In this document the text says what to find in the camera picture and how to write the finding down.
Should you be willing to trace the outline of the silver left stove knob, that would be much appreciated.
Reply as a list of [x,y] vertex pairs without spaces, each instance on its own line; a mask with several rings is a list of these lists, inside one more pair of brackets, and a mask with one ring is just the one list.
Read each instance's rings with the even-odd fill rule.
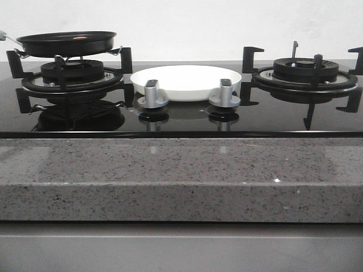
[[138,105],[147,109],[156,109],[169,103],[169,99],[163,91],[159,89],[156,79],[148,80],[144,86],[145,95],[138,99]]

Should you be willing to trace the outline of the left black gas burner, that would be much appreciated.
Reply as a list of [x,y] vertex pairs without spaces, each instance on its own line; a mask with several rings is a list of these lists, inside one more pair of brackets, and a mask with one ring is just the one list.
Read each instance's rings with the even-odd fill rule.
[[[104,65],[100,61],[76,59],[62,64],[61,67],[67,84],[85,84],[104,78]],[[41,66],[41,76],[44,83],[58,84],[56,63],[43,64]]]

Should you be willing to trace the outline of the grey cabinet front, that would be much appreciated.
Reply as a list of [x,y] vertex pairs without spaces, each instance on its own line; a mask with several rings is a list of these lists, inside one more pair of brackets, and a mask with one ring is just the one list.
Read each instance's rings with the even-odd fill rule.
[[360,224],[2,223],[2,271],[361,271]]

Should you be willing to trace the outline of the right black pan support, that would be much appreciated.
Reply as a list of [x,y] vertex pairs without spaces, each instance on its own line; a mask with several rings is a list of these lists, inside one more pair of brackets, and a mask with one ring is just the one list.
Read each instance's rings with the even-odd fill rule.
[[[296,50],[298,42],[294,41],[291,57],[297,58]],[[346,106],[337,107],[337,110],[345,113],[357,113],[362,99],[362,87],[358,85],[358,78],[362,75],[362,48],[352,48],[350,53],[357,53],[355,68],[342,71],[339,68],[335,81],[319,82],[322,61],[321,54],[316,54],[312,59],[315,61],[314,77],[311,83],[290,82],[273,77],[273,65],[271,67],[254,67],[254,54],[263,52],[262,48],[245,46],[243,48],[242,73],[252,76],[249,83],[243,83],[240,91],[240,98],[244,105],[253,105],[250,100],[252,87],[257,87],[270,93],[272,97],[289,103],[307,104],[307,116],[303,119],[306,130],[311,129],[313,114],[317,104],[330,102],[332,99],[346,97]]]

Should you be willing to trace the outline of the right black gas burner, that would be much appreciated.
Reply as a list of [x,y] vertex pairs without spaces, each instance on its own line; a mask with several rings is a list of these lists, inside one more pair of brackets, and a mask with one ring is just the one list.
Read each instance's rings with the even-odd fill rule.
[[[273,77],[290,82],[311,83],[315,67],[312,58],[280,58],[273,63]],[[335,81],[338,72],[339,65],[336,62],[323,60],[319,82]]]

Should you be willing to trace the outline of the black frying pan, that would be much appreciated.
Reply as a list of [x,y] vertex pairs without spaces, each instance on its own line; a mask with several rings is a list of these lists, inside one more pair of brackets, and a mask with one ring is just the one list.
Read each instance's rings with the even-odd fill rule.
[[[23,36],[16,41],[22,45],[26,55],[33,57],[81,57],[109,52],[116,35],[116,32],[110,31],[56,32]],[[76,36],[87,38],[73,40]]]

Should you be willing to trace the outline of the silver right stove knob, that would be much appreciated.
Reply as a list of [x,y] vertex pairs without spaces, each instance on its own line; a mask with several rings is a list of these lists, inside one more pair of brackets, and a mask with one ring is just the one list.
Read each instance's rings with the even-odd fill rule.
[[233,95],[230,79],[220,79],[219,92],[209,95],[209,103],[220,108],[233,108],[240,105],[240,98]]

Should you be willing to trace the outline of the left black pan support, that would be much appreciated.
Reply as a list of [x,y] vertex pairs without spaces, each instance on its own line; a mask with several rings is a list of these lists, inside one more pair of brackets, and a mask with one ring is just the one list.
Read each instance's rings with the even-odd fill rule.
[[20,109],[29,114],[35,111],[53,111],[63,116],[83,116],[124,107],[124,101],[112,103],[105,101],[104,97],[123,87],[124,75],[133,71],[131,49],[121,46],[105,53],[120,56],[120,67],[116,69],[104,66],[104,78],[85,84],[67,84],[61,65],[70,60],[87,60],[86,56],[52,57],[58,76],[58,84],[55,84],[43,82],[41,67],[38,73],[23,70],[22,59],[29,56],[25,54],[25,50],[8,50],[6,54],[12,77],[22,81],[22,88],[17,90]]

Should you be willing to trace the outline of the silver stove knob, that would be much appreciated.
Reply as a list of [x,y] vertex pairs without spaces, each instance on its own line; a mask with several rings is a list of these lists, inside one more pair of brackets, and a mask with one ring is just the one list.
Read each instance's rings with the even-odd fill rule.
[[169,99],[163,91],[159,89],[156,79],[148,80],[144,86],[145,95],[138,99],[138,105],[147,109],[156,109],[169,103]]
[[220,108],[233,108],[240,105],[240,98],[233,95],[230,79],[220,79],[219,92],[209,95],[209,103]]

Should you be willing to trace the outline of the black gas burner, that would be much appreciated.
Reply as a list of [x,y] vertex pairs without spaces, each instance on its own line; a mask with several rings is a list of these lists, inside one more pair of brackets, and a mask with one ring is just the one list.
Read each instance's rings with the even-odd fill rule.
[[[273,63],[273,77],[290,82],[311,83],[315,67],[312,58],[280,58]],[[319,82],[335,81],[338,72],[339,65],[336,62],[323,60]]]
[[[104,78],[104,65],[100,61],[76,59],[62,64],[61,67],[67,84],[85,84]],[[41,76],[44,83],[58,84],[56,63],[43,64],[41,66]]]

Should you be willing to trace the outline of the white round plate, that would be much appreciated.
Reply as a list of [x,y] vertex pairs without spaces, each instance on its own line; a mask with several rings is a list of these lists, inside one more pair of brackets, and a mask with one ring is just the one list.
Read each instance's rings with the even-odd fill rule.
[[130,77],[134,89],[144,94],[148,80],[155,79],[169,101],[205,101],[218,94],[220,80],[230,79],[233,90],[240,87],[242,76],[236,71],[205,65],[160,66],[138,71]]

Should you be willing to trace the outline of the black pan support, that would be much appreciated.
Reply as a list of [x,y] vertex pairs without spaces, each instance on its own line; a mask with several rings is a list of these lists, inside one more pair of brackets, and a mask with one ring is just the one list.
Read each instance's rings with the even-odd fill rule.
[[104,66],[104,78],[85,84],[67,84],[61,65],[70,60],[87,60],[86,56],[52,57],[58,76],[58,84],[55,84],[43,82],[41,67],[38,73],[23,70],[22,59],[29,56],[25,54],[25,50],[8,50],[6,54],[12,77],[22,81],[22,88],[17,90],[20,109],[29,114],[35,111],[53,111],[63,116],[83,116],[124,107],[124,101],[112,103],[105,101],[104,97],[123,87],[124,75],[133,71],[131,49],[121,46],[105,53],[120,56],[120,67],[116,69]]
[[[294,41],[291,57],[297,58],[296,50],[298,42]],[[358,85],[358,78],[362,75],[362,48],[352,48],[350,53],[357,53],[355,68],[342,71],[339,68],[335,81],[319,82],[322,61],[321,54],[316,54],[312,59],[315,61],[314,77],[311,83],[290,82],[273,77],[273,65],[271,67],[254,67],[254,54],[263,52],[262,48],[245,46],[243,48],[242,73],[252,76],[249,83],[243,83],[240,91],[240,98],[244,105],[253,105],[250,100],[252,87],[257,87],[270,93],[272,97],[289,103],[307,104],[307,116],[303,119],[306,130],[311,129],[313,114],[317,104],[330,102],[332,99],[346,97],[346,106],[337,107],[337,110],[345,113],[357,113],[362,99],[362,87]]]

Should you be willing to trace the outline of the black glass cooktop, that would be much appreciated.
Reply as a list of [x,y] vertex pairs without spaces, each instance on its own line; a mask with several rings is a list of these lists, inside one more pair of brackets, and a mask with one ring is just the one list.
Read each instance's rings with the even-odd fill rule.
[[56,97],[31,93],[1,63],[2,138],[355,138],[362,137],[362,89],[341,96],[287,95],[247,78],[241,105],[171,102],[149,111],[129,77],[108,93]]

